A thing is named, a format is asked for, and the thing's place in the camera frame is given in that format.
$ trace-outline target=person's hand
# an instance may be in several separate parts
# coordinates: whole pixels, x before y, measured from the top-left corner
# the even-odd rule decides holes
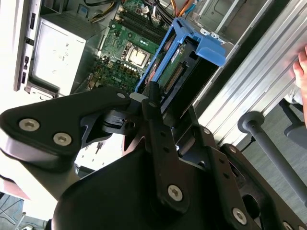
[[[298,61],[293,64],[296,85],[307,95],[307,46],[298,54]]]

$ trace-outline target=screw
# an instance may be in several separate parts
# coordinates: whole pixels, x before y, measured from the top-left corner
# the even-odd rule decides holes
[[[229,146],[229,149],[230,149],[232,152],[236,153],[236,149],[235,149],[234,147]]]
[[[240,224],[243,225],[247,224],[248,220],[246,219],[246,216],[240,209],[235,207],[234,209],[232,209],[232,214]]]
[[[283,222],[283,225],[287,230],[293,230],[292,227],[286,221]]]
[[[203,131],[206,133],[206,134],[210,134],[210,131],[206,128],[203,128]]]
[[[153,103],[153,102],[149,102],[148,103],[150,106],[152,106],[153,108],[156,108],[157,106],[155,105],[155,103]]]
[[[120,97],[120,98],[122,98],[122,99],[126,98],[126,96],[123,95],[122,93],[117,93],[117,96]]]
[[[58,145],[67,146],[71,143],[71,136],[67,133],[57,133],[53,136],[53,141]]]
[[[183,198],[182,191],[176,185],[171,184],[168,189],[169,196],[175,201],[181,201]]]
[[[39,122],[34,119],[26,118],[19,122],[19,128],[21,128],[24,131],[33,132],[38,130],[39,127],[40,127]]]

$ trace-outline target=green circuit board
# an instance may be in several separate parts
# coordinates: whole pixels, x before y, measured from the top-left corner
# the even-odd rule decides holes
[[[121,60],[122,53],[128,42],[133,43],[151,55],[154,55],[159,48],[159,45],[144,39],[115,21],[111,21],[109,27],[110,31],[101,52],[102,58],[110,57],[112,61]]]
[[[186,44],[182,44],[177,48],[177,50],[175,51],[175,53],[171,58],[171,61],[168,63],[165,70],[161,74],[161,77],[159,78],[158,83],[160,87],[165,91],[168,91],[168,89],[166,88],[169,88],[170,83],[174,83],[176,81],[177,77],[181,73],[180,71],[183,70],[179,69],[178,67],[180,67],[179,62],[181,56],[183,55],[183,50],[185,46]]]
[[[102,61],[96,66],[90,81],[90,88],[114,86],[131,93],[139,80],[138,72],[123,66],[119,61]]]
[[[159,45],[142,38],[115,21],[111,21],[101,58],[90,80],[89,88],[115,86],[127,93],[134,92],[142,73],[148,67]],[[145,63],[133,64],[129,57],[144,58]]]

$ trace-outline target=metal panel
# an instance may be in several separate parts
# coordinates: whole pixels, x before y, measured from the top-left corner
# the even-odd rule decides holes
[[[104,27],[72,13],[49,14],[40,19],[33,77],[56,87],[62,95],[89,75]]]
[[[245,134],[238,119],[248,111],[266,115],[292,89],[292,64],[307,41],[307,3],[292,0],[199,118],[220,143]]]

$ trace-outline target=finger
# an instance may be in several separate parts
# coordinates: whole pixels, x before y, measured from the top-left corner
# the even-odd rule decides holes
[[[301,78],[304,75],[304,71],[298,61],[293,64],[293,71],[297,78]]]
[[[301,65],[304,73],[307,73],[307,54],[306,51],[302,51],[298,54],[299,64]]]

